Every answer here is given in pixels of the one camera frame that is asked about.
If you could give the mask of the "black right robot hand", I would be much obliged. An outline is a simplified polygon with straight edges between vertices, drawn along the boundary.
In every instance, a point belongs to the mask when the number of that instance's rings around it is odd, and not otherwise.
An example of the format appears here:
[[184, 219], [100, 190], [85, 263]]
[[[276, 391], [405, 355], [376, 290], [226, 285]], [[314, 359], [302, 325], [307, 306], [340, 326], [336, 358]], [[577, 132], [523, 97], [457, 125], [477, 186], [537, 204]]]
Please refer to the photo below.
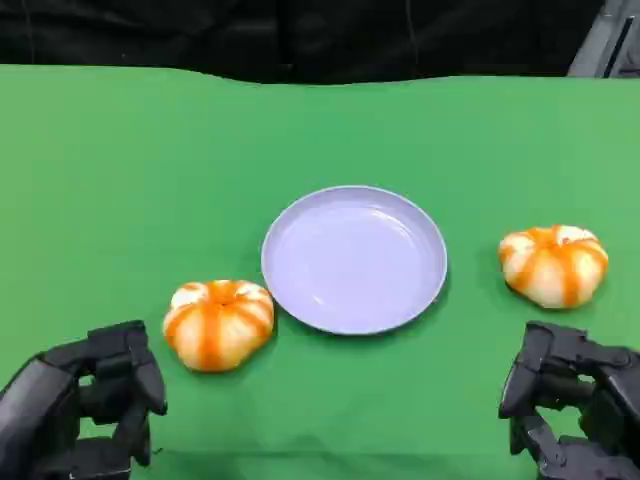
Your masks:
[[[582, 437], [554, 435], [540, 408], [580, 413]], [[639, 476], [639, 353], [586, 331], [530, 321], [504, 384], [498, 415], [513, 455], [528, 451], [540, 479]]]

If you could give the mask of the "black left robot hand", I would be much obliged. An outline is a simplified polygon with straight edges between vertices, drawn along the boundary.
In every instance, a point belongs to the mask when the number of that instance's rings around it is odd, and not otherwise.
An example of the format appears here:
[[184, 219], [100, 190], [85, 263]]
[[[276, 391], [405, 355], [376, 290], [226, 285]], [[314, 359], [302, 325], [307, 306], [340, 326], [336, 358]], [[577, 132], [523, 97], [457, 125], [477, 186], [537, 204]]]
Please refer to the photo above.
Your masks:
[[166, 387], [143, 321], [32, 356], [1, 391], [4, 479], [127, 479], [151, 463]]

